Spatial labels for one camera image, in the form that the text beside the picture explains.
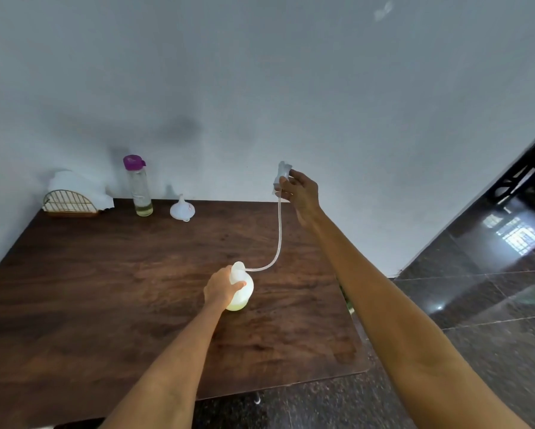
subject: hand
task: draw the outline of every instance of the hand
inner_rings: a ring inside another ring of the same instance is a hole
[[[291,170],[289,175],[289,180],[283,176],[279,178],[281,191],[276,195],[290,201],[295,207],[300,224],[307,230],[313,230],[314,221],[323,215],[319,206],[319,186],[296,170]]]
[[[245,281],[230,284],[230,272],[231,265],[228,265],[212,274],[204,288],[204,305],[217,304],[222,310],[225,310],[231,303],[234,294],[246,285]]]

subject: clear plastic tubing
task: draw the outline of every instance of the clear plastic tubing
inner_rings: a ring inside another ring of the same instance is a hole
[[[138,155],[127,155],[123,158],[123,162],[128,173],[128,183],[136,214],[148,217],[152,213],[152,200],[144,171],[146,163]]]
[[[268,266],[264,266],[263,268],[246,268],[246,271],[249,271],[249,272],[264,271],[267,268],[270,268],[271,266],[273,266],[273,264],[276,262],[277,258],[279,257],[279,252],[281,251],[281,197],[278,198],[278,202],[277,202],[277,218],[279,222],[279,240],[277,242],[277,252],[275,253],[275,257],[273,258],[273,260]]]

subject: water bottle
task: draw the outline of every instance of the water bottle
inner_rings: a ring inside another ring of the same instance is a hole
[[[124,168],[127,169],[136,214],[148,217],[152,213],[152,200],[144,171],[146,163],[138,155],[127,155],[123,158],[123,162]]]

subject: yellow liquid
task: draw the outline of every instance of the yellow liquid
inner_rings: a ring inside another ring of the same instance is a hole
[[[229,305],[228,307],[226,307],[226,310],[229,310],[230,312],[237,312],[238,310],[241,310],[243,309],[247,304],[247,301],[245,303],[241,303],[241,304],[234,304],[234,305]]]
[[[134,205],[134,208],[136,210],[136,215],[141,217],[148,217],[152,213],[152,202],[150,202],[148,206]]]

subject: purple bottle cap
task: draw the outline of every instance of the purple bottle cap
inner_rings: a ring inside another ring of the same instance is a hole
[[[131,172],[137,172],[146,166],[146,163],[138,155],[127,155],[123,158],[123,162],[124,168]]]

